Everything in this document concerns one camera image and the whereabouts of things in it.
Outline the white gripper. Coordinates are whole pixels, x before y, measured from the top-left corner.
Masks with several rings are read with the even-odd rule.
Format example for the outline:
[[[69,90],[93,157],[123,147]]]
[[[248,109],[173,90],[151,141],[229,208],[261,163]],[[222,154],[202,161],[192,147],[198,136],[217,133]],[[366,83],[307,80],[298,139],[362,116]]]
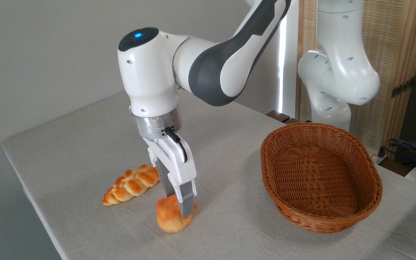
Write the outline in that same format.
[[[179,142],[166,136],[160,139],[145,139],[152,165],[157,168],[166,197],[176,195],[181,217],[195,211],[194,197],[197,195],[195,178],[197,172],[191,149],[186,141],[176,135]]]

